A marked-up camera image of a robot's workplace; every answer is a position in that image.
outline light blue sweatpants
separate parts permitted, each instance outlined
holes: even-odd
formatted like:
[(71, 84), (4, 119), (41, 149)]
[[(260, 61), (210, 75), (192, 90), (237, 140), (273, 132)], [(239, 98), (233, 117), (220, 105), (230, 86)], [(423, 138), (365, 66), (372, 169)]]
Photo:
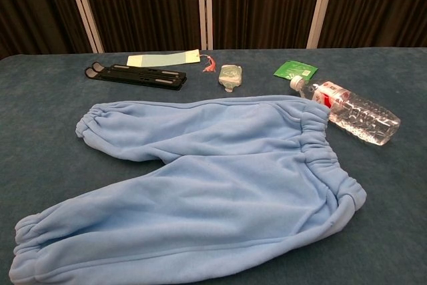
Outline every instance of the light blue sweatpants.
[(193, 282), (339, 232), (366, 193), (325, 140), (328, 112), (282, 95), (94, 105), (87, 145), (166, 165), (22, 219), (12, 282)]

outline plastic water bottle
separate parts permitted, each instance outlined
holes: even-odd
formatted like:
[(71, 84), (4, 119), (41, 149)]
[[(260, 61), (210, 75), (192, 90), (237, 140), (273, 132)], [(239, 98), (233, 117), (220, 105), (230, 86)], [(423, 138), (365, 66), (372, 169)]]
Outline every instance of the plastic water bottle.
[(331, 81), (306, 81), (295, 76), (290, 86), (299, 91), (301, 97), (328, 106), (330, 121), (369, 143), (384, 145), (400, 126), (400, 119), (386, 108)]

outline table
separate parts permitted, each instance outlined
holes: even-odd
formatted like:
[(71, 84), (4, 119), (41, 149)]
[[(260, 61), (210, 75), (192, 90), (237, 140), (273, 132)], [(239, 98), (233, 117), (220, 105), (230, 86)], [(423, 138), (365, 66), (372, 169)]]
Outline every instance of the table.
[[(144, 175), (160, 161), (118, 160), (85, 145), (75, 125), (95, 103), (191, 102), (220, 97), (295, 95), (274, 77), (286, 60), (319, 67), (331, 80), (393, 111), (402, 120), (385, 146), (365, 144), (327, 128), (341, 167), (368, 193), (339, 233), (239, 274), (198, 282), (238, 284), (425, 284), (427, 281), (426, 48), (270, 49), (204, 51), (217, 63), (170, 66), (187, 72), (180, 91), (94, 81), (94, 61), (125, 64), (135, 53), (17, 55), (0, 61), (0, 283), (12, 259), (14, 225), (29, 214), (85, 192)], [(243, 68), (243, 83), (226, 93), (220, 66)]]

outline bottle label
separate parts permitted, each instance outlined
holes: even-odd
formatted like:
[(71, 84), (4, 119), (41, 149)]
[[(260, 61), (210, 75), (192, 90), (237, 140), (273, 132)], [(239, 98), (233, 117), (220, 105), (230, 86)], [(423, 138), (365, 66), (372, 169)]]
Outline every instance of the bottle label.
[(316, 89), (312, 100), (331, 108), (335, 101), (338, 101), (340, 98), (340, 101), (346, 100), (349, 94), (350, 92), (343, 87), (327, 81)]

